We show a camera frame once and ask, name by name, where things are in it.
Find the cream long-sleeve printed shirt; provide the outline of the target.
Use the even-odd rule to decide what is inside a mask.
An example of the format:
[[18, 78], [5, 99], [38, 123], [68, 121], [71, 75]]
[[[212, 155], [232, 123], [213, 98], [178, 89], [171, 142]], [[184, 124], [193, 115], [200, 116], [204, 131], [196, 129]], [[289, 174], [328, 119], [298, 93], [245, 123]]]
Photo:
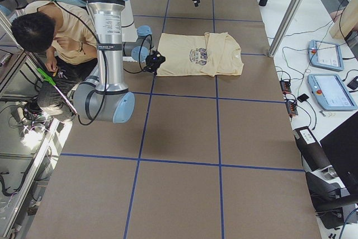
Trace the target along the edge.
[[157, 70], [161, 77], [240, 76], [241, 47], [227, 32], [203, 36], [163, 33], [158, 51], [166, 58]]

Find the person in beige shirt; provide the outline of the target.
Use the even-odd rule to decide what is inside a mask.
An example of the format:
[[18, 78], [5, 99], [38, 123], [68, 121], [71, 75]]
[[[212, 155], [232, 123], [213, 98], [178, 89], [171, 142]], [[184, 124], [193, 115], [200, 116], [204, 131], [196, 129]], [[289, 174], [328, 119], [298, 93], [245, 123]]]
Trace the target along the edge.
[[46, 54], [45, 68], [56, 85], [43, 83], [38, 106], [62, 123], [72, 121], [75, 113], [63, 97], [97, 65], [95, 28], [88, 12], [66, 3], [36, 1], [12, 21], [11, 31], [23, 49]]

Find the upper blue teach pendant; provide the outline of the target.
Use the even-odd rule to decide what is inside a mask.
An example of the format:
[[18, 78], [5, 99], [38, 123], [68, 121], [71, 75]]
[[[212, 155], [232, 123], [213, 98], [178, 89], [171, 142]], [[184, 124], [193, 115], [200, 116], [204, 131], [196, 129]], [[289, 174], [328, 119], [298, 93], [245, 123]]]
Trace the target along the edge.
[[311, 40], [308, 44], [309, 63], [317, 68], [343, 71], [343, 57], [340, 45], [320, 40]]

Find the blue teach pendant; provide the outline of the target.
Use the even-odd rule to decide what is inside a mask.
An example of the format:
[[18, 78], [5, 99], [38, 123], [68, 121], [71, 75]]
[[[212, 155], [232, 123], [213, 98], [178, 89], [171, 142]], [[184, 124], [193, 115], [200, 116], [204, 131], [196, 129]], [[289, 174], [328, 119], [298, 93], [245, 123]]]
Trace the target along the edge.
[[309, 74], [308, 85], [326, 111], [355, 111], [357, 104], [338, 74]]
[[317, 68], [343, 71], [343, 57], [340, 45], [320, 40], [311, 40], [308, 44], [309, 63]]

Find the lower blue teach pendant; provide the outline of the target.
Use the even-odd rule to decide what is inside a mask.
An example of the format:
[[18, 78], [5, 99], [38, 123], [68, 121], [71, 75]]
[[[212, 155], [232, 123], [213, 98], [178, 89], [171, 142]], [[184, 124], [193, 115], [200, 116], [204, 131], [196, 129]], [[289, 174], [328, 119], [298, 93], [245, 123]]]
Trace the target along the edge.
[[309, 74], [308, 85], [326, 111], [355, 111], [357, 104], [338, 74]]

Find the black monitor stand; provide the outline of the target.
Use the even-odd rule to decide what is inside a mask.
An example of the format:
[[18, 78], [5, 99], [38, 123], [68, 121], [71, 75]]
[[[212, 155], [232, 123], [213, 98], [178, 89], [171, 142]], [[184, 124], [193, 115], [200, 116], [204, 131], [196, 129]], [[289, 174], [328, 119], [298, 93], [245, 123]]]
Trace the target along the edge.
[[326, 229], [357, 223], [357, 114], [317, 140], [307, 127], [293, 131], [308, 165], [305, 173], [317, 217]]

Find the aluminium frame post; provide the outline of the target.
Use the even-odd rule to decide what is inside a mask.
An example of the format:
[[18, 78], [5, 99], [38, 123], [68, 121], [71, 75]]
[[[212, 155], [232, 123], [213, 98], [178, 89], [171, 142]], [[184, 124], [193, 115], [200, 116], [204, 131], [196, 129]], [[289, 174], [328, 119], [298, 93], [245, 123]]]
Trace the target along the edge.
[[273, 58], [286, 35], [286, 32], [303, 0], [291, 0], [283, 16], [282, 22], [274, 36], [273, 42], [267, 52], [267, 56]]

